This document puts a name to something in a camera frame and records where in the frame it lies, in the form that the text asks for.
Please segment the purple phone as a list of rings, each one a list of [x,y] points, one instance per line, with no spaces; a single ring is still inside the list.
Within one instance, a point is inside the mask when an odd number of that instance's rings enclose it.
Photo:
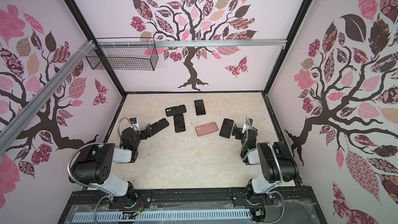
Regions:
[[[233,128],[234,128],[234,121],[231,119],[225,118],[221,125],[219,136],[222,138],[229,139],[231,137]]]

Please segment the pink phone case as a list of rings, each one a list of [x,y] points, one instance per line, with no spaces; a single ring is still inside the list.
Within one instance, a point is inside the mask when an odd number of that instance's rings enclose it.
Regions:
[[[218,126],[215,122],[202,124],[195,127],[195,131],[198,137],[209,135],[218,131]]]

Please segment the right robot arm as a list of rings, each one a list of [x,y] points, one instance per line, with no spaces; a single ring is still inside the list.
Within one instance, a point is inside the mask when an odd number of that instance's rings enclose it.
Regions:
[[[240,160],[246,165],[259,165],[261,173],[246,185],[246,200],[249,204],[254,195],[269,194],[283,183],[294,181],[299,168],[284,142],[257,142],[258,132],[254,127],[234,127],[232,135],[241,141]]]

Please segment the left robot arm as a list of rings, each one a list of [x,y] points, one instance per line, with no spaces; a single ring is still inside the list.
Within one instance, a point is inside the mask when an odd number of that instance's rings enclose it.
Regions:
[[[138,200],[134,186],[113,174],[112,165],[135,163],[141,141],[151,136],[149,125],[143,131],[127,128],[121,133],[121,147],[113,143],[90,143],[82,146],[67,162],[69,180],[83,187],[100,190],[111,199],[127,197],[132,208]]]

